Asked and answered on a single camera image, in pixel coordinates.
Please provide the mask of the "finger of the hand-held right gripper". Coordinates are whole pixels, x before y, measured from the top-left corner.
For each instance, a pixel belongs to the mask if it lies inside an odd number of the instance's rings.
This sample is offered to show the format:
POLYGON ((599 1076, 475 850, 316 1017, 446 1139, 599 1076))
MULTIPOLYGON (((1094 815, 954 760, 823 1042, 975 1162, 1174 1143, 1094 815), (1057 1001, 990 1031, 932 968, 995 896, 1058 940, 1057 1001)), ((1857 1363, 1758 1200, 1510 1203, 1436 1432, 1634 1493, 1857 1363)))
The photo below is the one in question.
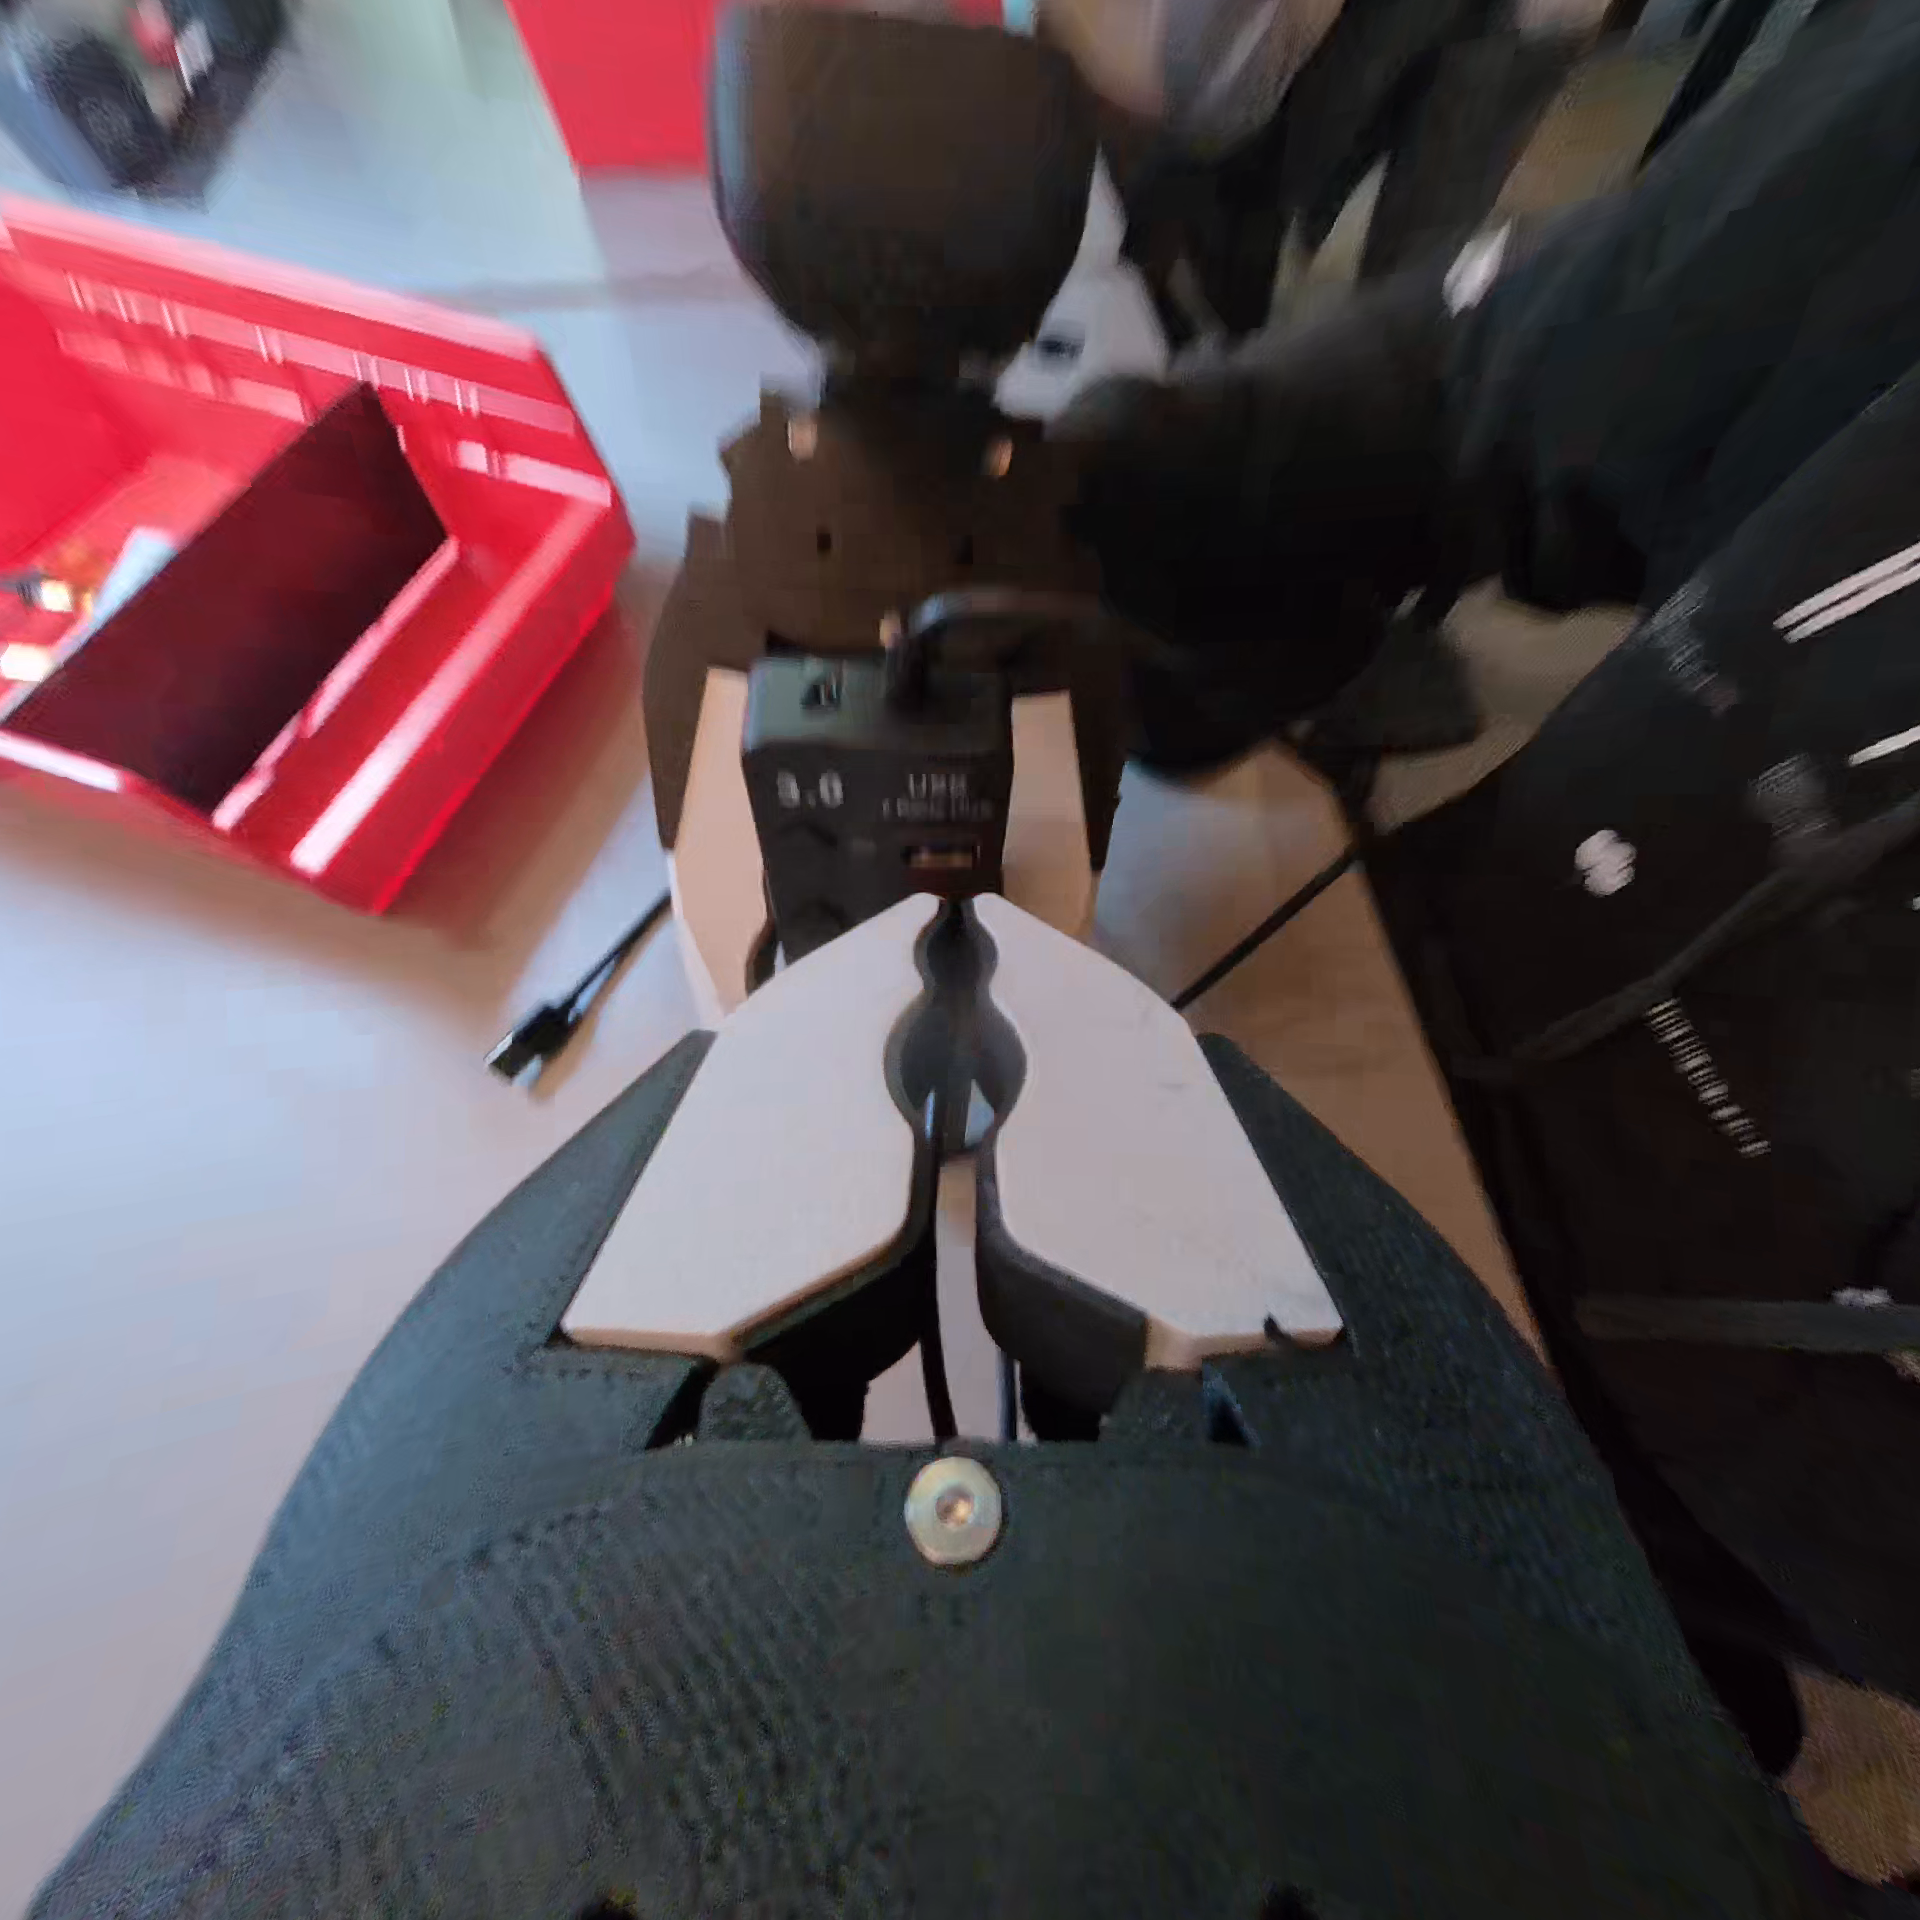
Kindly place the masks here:
POLYGON ((1065 938, 1096 944, 1103 873, 1094 853, 1072 696, 1016 698, 1014 741, 1001 891, 1065 938))
POLYGON ((752 989, 774 916, 740 767, 751 680, 714 667, 690 743, 668 875, 688 987, 702 1021, 728 1019, 752 989))

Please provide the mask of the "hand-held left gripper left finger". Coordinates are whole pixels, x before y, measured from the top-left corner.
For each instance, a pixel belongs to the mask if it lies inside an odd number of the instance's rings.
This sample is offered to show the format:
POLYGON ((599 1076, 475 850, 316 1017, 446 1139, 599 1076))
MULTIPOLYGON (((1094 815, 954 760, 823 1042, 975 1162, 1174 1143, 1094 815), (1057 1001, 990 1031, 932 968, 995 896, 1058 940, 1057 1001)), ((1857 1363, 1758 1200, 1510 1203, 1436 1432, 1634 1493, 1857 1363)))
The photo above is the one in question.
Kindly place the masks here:
POLYGON ((760 1364, 816 1437, 862 1436, 938 1316, 931 1107, 894 1075, 938 916, 931 896, 881 913, 706 1039, 563 1313, 570 1347, 760 1364))

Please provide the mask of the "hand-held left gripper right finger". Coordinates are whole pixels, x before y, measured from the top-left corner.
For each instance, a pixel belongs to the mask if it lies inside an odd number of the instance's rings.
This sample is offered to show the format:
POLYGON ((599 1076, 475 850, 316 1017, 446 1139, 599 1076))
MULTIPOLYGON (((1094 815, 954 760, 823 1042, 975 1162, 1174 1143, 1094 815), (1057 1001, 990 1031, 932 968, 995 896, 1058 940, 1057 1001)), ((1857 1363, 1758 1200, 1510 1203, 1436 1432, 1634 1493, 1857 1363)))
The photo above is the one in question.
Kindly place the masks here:
POLYGON ((977 1297, 1033 1426, 1147 1373, 1345 1337, 1334 1292, 1186 1019, 1014 904, 972 909, 1006 1071, 977 1156, 977 1297))

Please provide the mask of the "black multi-port USB hub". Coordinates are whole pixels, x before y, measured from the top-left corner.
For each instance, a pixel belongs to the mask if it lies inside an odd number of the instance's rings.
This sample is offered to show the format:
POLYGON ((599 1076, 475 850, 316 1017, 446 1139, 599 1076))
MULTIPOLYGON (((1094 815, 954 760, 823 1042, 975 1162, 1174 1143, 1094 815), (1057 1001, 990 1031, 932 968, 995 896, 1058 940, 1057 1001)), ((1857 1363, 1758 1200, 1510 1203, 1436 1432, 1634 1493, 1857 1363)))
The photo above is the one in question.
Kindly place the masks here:
POLYGON ((881 657, 766 657, 740 773, 786 965, 911 896, 995 896, 1016 777, 1014 691, 936 667, 902 706, 881 657))

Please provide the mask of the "red plastic bin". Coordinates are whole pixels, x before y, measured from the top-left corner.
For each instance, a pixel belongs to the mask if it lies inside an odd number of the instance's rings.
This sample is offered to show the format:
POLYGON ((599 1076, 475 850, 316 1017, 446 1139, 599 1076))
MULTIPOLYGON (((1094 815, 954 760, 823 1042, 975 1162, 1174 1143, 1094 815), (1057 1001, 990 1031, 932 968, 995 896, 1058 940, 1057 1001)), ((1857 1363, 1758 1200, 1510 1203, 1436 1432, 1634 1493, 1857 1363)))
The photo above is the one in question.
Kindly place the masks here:
POLYGON ((719 3, 508 3, 579 177, 702 177, 719 3))
POLYGON ((138 527, 179 548, 371 384, 446 541, 214 818, 4 739, 4 788, 394 906, 611 611, 633 531, 539 340, 411 296, 4 199, 4 717, 138 527))

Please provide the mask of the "black bin divider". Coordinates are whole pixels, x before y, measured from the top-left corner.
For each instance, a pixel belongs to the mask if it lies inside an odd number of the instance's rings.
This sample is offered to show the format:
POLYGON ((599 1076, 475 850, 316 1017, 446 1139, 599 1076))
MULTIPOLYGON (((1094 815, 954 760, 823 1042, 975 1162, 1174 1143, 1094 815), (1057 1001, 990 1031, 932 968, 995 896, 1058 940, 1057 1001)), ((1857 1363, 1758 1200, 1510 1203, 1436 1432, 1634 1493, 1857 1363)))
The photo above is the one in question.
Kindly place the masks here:
POLYGON ((214 818, 440 555, 443 522, 350 387, 4 717, 214 818))

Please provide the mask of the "person's black jacket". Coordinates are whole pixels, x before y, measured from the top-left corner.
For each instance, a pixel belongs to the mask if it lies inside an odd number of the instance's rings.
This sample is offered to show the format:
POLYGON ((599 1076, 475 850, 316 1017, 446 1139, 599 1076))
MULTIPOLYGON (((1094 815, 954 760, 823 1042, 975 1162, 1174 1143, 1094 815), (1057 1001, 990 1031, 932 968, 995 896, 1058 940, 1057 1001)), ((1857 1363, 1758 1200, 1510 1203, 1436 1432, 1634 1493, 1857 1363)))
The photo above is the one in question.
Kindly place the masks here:
POLYGON ((1116 133, 1121 258, 1171 355, 1633 178, 1833 4, 1345 4, 1223 154, 1116 133))

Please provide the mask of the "black device with red button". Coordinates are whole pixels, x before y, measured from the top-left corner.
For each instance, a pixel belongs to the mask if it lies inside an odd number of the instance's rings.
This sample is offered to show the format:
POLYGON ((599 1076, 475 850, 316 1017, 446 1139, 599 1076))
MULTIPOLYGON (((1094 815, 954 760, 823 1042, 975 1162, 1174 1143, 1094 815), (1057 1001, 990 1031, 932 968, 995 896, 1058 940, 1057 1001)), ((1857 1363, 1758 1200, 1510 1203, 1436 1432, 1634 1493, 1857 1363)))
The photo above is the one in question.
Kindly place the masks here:
POLYGON ((297 4, 4 3, 3 127, 81 197, 206 197, 297 4))

